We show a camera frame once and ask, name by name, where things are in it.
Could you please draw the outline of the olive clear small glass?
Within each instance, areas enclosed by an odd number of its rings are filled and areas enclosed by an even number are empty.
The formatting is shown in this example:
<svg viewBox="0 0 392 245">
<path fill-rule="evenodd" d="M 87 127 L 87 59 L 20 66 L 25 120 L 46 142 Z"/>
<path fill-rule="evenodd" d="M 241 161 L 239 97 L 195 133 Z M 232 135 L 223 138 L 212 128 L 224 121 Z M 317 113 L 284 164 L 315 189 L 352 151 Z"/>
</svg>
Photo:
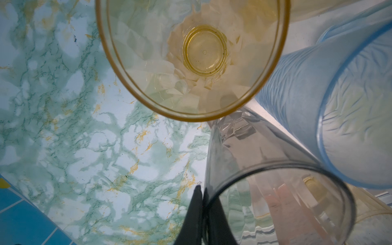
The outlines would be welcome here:
<svg viewBox="0 0 392 245">
<path fill-rule="evenodd" d="M 356 221 L 346 245 L 390 245 L 392 209 L 363 188 L 348 185 L 356 204 Z"/>
</svg>

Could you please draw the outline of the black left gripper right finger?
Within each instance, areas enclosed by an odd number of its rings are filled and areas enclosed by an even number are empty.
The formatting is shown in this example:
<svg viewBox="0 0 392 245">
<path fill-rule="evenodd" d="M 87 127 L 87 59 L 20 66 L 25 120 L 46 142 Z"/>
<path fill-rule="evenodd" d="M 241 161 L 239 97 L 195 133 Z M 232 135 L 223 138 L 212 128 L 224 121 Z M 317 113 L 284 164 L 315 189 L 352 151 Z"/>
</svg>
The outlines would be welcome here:
<svg viewBox="0 0 392 245">
<path fill-rule="evenodd" d="M 207 189 L 203 196 L 203 230 L 205 245 L 237 245 L 220 199 L 215 198 L 210 202 Z"/>
</svg>

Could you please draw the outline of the beige rectangular tray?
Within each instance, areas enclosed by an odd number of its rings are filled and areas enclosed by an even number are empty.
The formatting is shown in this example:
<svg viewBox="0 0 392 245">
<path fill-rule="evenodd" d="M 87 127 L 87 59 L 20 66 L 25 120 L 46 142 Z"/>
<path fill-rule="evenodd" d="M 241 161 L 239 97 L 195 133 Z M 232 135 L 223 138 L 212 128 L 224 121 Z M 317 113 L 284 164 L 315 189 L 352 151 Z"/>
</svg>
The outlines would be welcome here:
<svg viewBox="0 0 392 245">
<path fill-rule="evenodd" d="M 291 22 L 283 56 L 267 85 L 247 107 L 266 116 L 303 147 L 318 150 L 320 108 L 338 70 L 385 22 L 317 44 L 331 26 L 384 1 L 357 1 Z"/>
</svg>

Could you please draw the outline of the blue clear glass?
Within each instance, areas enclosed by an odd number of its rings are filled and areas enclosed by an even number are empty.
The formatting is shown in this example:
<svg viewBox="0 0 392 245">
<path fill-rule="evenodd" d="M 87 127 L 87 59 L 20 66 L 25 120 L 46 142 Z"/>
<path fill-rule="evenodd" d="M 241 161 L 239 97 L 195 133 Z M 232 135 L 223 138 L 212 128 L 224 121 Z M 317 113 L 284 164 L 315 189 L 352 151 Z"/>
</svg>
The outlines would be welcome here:
<svg viewBox="0 0 392 245">
<path fill-rule="evenodd" d="M 256 101 L 323 167 L 352 185 L 392 186 L 392 22 L 281 57 Z"/>
</svg>

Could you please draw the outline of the teal clear glass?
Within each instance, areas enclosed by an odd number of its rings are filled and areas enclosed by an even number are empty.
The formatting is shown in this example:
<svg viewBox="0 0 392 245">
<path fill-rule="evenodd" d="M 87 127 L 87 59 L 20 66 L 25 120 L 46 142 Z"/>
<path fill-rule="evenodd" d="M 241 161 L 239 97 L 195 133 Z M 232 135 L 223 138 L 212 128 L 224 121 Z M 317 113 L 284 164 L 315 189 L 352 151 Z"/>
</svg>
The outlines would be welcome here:
<svg viewBox="0 0 392 245">
<path fill-rule="evenodd" d="M 392 20 L 392 1 L 384 1 L 331 26 L 320 36 L 317 44 L 386 20 Z"/>
</svg>

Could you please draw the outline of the yellow glass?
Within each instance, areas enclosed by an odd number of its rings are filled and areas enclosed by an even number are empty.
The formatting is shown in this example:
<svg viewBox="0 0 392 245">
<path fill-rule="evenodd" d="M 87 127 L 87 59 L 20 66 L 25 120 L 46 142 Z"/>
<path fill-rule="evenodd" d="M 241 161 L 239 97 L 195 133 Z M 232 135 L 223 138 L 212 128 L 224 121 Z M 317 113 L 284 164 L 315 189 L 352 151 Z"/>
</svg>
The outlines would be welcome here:
<svg viewBox="0 0 392 245">
<path fill-rule="evenodd" d="M 290 22 L 308 19 L 356 2 L 357 0 L 293 0 Z"/>
<path fill-rule="evenodd" d="M 165 117 L 202 122 L 241 108 L 284 48 L 290 1 L 96 1 L 107 59 Z"/>
</svg>

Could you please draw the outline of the dark grey clear glass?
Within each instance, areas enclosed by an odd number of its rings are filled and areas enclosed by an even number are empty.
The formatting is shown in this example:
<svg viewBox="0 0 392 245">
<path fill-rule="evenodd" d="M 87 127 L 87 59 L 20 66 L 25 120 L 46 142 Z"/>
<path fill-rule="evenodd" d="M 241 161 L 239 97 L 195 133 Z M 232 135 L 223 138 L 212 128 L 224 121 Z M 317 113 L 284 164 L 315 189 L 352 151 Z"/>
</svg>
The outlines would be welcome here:
<svg viewBox="0 0 392 245">
<path fill-rule="evenodd" d="M 275 125 L 242 108 L 209 123 L 205 189 L 238 245 L 343 245 L 356 219 L 347 185 Z"/>
</svg>

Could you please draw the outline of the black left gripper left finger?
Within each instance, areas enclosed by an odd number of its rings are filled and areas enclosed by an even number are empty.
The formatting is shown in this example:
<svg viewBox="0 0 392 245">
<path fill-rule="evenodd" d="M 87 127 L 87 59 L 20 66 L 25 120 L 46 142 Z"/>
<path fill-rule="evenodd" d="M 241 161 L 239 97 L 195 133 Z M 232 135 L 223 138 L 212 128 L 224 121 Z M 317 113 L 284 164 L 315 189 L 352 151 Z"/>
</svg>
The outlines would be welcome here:
<svg viewBox="0 0 392 245">
<path fill-rule="evenodd" d="M 203 194 L 200 185 L 194 189 L 194 193 L 174 245 L 200 245 L 202 240 L 203 220 Z"/>
</svg>

